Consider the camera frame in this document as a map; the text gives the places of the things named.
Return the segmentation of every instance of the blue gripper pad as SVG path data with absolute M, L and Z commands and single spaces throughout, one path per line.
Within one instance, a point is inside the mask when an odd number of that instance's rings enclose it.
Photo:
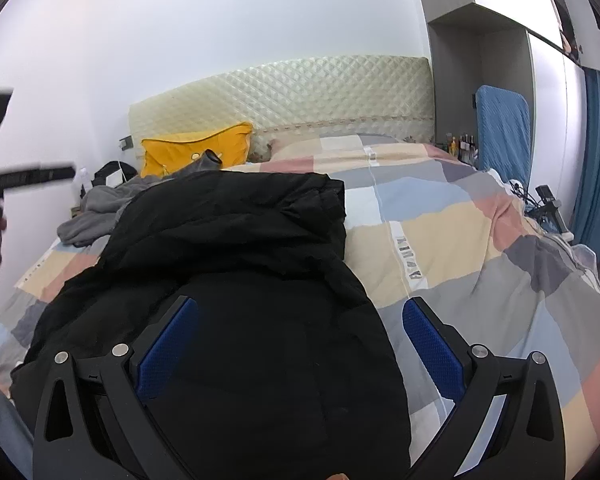
M 188 298 L 164 327 L 138 365 L 136 395 L 141 402 L 155 399 L 171 378 L 198 323 L 198 304 Z
M 402 325 L 440 395 L 459 402 L 465 390 L 462 365 L 413 299 L 404 304 Z

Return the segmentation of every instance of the blue textured pad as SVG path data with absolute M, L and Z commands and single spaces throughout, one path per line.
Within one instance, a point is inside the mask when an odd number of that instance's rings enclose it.
M 462 365 L 413 300 L 404 304 L 402 325 L 440 395 L 459 402 L 464 396 Z
M 198 304 L 189 298 L 162 330 L 138 365 L 136 395 L 141 402 L 155 399 L 171 378 L 178 359 L 198 322 Z
M 493 168 L 503 182 L 515 179 L 523 186 L 531 176 L 529 106 L 522 95 L 493 86 L 475 93 L 478 117 L 478 168 Z

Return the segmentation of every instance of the silver screw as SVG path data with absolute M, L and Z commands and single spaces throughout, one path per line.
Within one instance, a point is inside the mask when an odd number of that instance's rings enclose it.
M 531 358 L 539 365 L 543 365 L 546 362 L 546 357 L 544 357 L 542 352 L 533 352 Z
M 61 365 L 62 363 L 64 363 L 67 359 L 69 358 L 69 354 L 67 352 L 58 352 L 56 354 L 56 357 L 54 358 L 54 361 Z
M 476 357 L 483 358 L 489 355 L 489 351 L 482 345 L 476 345 L 471 348 L 471 353 Z
M 118 343 L 113 347 L 113 350 L 111 351 L 111 353 L 116 357 L 122 357 L 127 352 L 129 352 L 129 347 L 124 343 Z

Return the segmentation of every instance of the quilted headboard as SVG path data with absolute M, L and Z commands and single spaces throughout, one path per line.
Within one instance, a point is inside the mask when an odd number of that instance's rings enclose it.
M 253 123 L 252 150 L 277 132 L 385 133 L 416 142 L 434 135 L 433 81 L 424 57 L 335 56 L 277 61 L 174 88 L 129 109 L 140 140 Z

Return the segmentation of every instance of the bed sheet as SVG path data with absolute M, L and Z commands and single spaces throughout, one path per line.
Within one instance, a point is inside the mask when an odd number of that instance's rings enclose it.
M 568 246 L 523 216 L 491 175 L 427 144 L 378 144 L 272 160 L 230 171 L 327 173 L 346 185 L 346 263 L 365 286 L 394 348 L 410 404 L 414 462 L 452 409 L 402 328 L 422 296 L 469 344 L 494 354 L 547 355 L 564 419 L 567 478 L 600 442 L 600 284 Z M 93 265 L 106 239 L 59 244 L 0 310 L 0 387 L 64 280 Z M 463 466 L 478 462 L 502 406 L 493 403 Z

